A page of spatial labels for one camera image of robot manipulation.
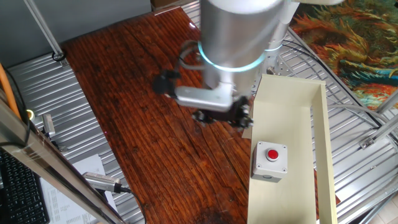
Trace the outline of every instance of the gray wall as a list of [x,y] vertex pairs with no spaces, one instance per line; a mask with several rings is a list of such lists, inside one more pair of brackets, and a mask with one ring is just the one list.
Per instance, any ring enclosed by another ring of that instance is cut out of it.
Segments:
[[[35,0],[59,42],[150,11],[150,0]],[[52,52],[23,0],[0,1],[0,62],[11,66]]]

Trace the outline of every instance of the metal grating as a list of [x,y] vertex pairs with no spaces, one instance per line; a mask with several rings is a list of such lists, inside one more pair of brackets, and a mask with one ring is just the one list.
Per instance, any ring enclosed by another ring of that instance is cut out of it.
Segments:
[[[182,6],[182,9],[200,29],[200,2],[192,2]],[[305,46],[291,30],[285,39]],[[303,50],[294,44],[289,45]],[[282,75],[325,81],[329,105],[361,104],[335,75],[325,72],[310,57],[288,47],[282,47],[280,52]],[[259,80],[256,80],[253,93],[258,83]],[[396,114],[398,110],[391,109],[383,115],[391,119]],[[329,109],[329,123],[335,190],[341,200],[337,206],[339,223],[349,223],[398,189],[398,186],[385,188],[394,177],[397,177],[397,149],[389,138],[378,141],[366,150],[360,148],[359,142],[375,132],[377,127],[376,123],[364,113],[332,108]],[[372,195],[380,190],[383,191],[383,195],[373,198]]]
[[[56,134],[52,140],[68,149],[62,154],[71,162],[98,154],[106,175],[117,177],[128,187],[121,168],[80,88],[72,69],[62,67],[51,54],[9,69],[14,75],[35,125],[42,128],[42,114],[51,114]],[[113,199],[123,220],[144,223],[132,194],[115,194]]]

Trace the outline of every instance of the keyboard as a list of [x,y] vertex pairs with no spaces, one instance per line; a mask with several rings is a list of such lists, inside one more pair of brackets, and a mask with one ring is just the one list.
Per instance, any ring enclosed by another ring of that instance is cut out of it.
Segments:
[[47,224],[39,176],[3,149],[0,149],[1,190],[0,223]]

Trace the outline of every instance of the abstract art canvas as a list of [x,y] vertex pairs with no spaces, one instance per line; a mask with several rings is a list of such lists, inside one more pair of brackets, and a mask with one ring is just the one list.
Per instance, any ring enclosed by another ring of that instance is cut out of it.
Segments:
[[398,88],[395,3],[346,0],[336,6],[301,4],[290,25],[372,110]]

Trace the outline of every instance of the wooden table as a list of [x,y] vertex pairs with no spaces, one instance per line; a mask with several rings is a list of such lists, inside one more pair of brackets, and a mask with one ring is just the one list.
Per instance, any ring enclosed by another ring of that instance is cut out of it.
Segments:
[[[63,45],[148,223],[245,223],[250,141],[225,123],[203,128],[190,108],[156,95],[180,46],[198,40],[181,8],[149,13]],[[201,86],[181,70],[182,84]]]

